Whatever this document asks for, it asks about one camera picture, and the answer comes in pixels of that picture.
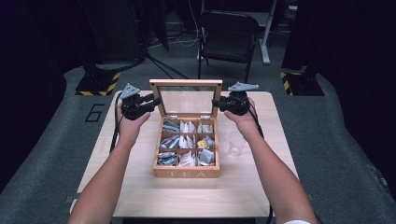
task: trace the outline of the white table top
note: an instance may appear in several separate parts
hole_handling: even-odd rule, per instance
[[[146,95],[151,91],[141,91]],[[297,175],[274,99],[269,92],[250,91],[264,137]],[[142,126],[132,149],[114,217],[267,217],[269,203],[262,189],[250,147],[240,157],[227,154],[228,134],[237,130],[218,113],[219,178],[158,178],[152,171],[161,115],[156,107]],[[114,132],[114,99],[78,188],[87,183],[108,157]]]

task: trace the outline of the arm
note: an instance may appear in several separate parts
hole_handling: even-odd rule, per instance
[[[300,181],[262,138],[253,117],[249,113],[237,116],[230,111],[225,111],[224,115],[235,122],[250,145],[262,187],[274,208],[278,223],[291,220],[317,223]]]
[[[118,118],[121,118],[120,107]],[[132,147],[149,113],[136,120],[121,118],[119,141],[105,163],[81,192],[68,223],[110,223],[120,197]]]

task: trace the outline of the wooden box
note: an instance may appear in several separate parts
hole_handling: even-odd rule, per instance
[[[150,81],[154,96],[162,97],[163,103],[158,105],[162,119],[153,163],[153,172],[157,177],[173,178],[217,178],[219,177],[219,139],[218,139],[218,108],[212,105],[212,100],[219,100],[221,94],[221,80],[186,80],[186,79],[152,79]],[[177,125],[193,124],[193,129],[177,133],[169,132],[168,124],[171,122],[173,132]],[[200,133],[200,123],[206,132]],[[188,141],[187,148],[180,142]],[[173,154],[166,159],[159,159],[159,155]],[[195,156],[195,162],[186,164],[186,158]]]

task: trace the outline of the person's left arm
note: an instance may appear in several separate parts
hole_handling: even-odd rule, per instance
[[[136,120],[122,118],[119,141],[99,171],[81,192],[68,223],[110,223],[120,197],[131,149],[149,113]]]

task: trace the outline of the open lid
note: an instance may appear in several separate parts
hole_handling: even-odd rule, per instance
[[[210,116],[215,118],[218,108],[212,100],[219,100],[222,80],[203,79],[151,79],[154,97],[162,97],[158,109],[163,117],[192,118]]]

